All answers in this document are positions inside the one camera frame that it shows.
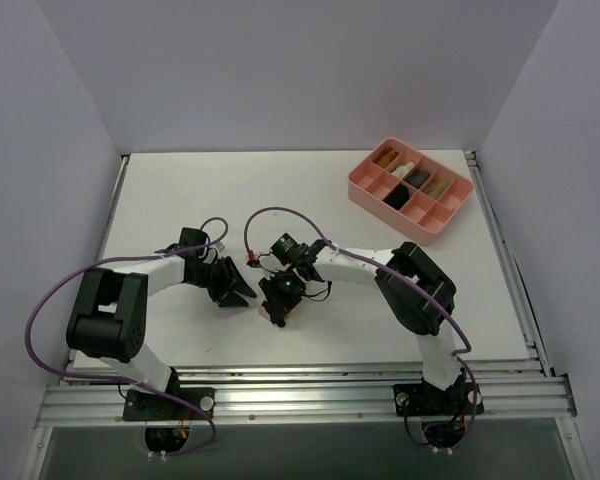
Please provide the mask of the beige underwear with navy trim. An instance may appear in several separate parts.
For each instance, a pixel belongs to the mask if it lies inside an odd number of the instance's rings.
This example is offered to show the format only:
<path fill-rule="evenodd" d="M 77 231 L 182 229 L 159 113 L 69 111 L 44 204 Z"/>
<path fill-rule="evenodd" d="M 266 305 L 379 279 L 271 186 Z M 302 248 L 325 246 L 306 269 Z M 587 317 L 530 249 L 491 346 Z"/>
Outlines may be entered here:
<path fill-rule="evenodd" d="M 271 323 L 277 324 L 285 321 L 294 309 L 294 305 L 288 305 L 284 302 L 263 300 L 259 307 L 259 312 Z"/>

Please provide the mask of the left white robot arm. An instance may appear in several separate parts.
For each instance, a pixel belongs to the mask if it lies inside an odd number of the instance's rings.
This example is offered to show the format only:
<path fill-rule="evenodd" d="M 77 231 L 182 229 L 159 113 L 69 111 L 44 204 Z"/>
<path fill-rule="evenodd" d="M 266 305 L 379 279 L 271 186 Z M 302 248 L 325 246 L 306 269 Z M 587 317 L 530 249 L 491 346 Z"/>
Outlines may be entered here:
<path fill-rule="evenodd" d="M 184 227 L 179 240 L 159 250 L 155 259 L 90 268 L 82 276 L 70 315 L 68 346 L 150 387 L 145 405 L 159 419 L 180 411 L 182 395 L 175 370 L 145 342 L 149 297 L 181 284 L 206 290 L 220 308 L 247 307 L 248 300 L 257 297 L 232 258 L 207 258 L 211 248 L 206 232 Z"/>

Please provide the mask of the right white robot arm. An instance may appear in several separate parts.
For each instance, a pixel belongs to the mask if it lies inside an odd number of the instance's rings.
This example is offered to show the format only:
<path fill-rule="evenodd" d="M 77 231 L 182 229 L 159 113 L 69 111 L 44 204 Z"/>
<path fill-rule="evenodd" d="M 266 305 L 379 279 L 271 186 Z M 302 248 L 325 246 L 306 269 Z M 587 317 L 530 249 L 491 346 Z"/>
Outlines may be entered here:
<path fill-rule="evenodd" d="M 460 400 L 455 383 L 461 366 L 455 342 L 445 324 L 455 307 L 456 286 L 417 244 L 406 241 L 385 250 L 348 249 L 318 239 L 310 245 L 282 235 L 270 253 L 282 269 L 262 278 L 262 307 L 272 324 L 282 328 L 311 282 L 326 286 L 346 282 L 377 288 L 397 322 L 414 334 L 423 364 L 424 400 L 435 412 L 449 411 Z"/>

